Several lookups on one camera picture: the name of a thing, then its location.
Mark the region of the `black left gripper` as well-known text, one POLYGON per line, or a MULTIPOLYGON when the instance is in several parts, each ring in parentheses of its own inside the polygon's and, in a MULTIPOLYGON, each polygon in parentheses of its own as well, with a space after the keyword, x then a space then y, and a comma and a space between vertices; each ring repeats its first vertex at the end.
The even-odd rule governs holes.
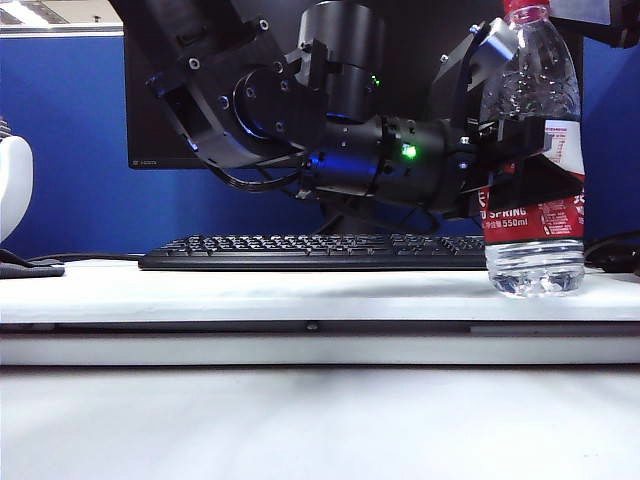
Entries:
POLYGON ((509 210, 575 194, 575 175, 544 155, 551 146, 544 119, 498 120, 476 125, 458 138, 449 159, 461 177, 446 188, 454 193, 443 210, 446 220, 479 217, 480 197, 489 188, 490 210, 509 210))

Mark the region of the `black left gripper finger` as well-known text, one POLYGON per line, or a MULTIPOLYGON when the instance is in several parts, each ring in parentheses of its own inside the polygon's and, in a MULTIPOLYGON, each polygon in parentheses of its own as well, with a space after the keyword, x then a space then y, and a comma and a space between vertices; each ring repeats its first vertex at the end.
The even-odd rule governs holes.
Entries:
POLYGON ((638 0, 550 0, 550 15, 565 32, 613 48, 639 44, 638 0))

